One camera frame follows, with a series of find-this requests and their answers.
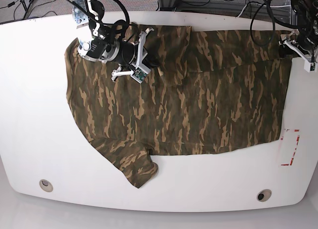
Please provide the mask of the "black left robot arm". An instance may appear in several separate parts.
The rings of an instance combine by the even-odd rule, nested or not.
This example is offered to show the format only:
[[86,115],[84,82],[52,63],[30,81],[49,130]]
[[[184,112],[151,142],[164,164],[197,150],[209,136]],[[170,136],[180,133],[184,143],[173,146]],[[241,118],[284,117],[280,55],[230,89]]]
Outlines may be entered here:
[[280,44],[296,52],[304,60],[304,70],[318,71],[318,0],[289,0],[301,22],[292,32],[281,35]]

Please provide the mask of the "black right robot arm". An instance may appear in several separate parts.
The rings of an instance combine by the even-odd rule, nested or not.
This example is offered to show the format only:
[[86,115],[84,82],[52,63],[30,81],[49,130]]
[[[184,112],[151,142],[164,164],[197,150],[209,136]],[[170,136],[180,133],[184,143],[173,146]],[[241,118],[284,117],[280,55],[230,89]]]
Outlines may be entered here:
[[111,73],[112,81],[120,76],[130,76],[142,83],[155,67],[158,60],[146,47],[146,38],[153,28],[139,31],[130,21],[128,11],[119,0],[125,18],[114,23],[102,21],[105,8],[99,0],[67,0],[72,6],[73,19],[77,26],[79,55],[91,62],[115,62],[118,67]]

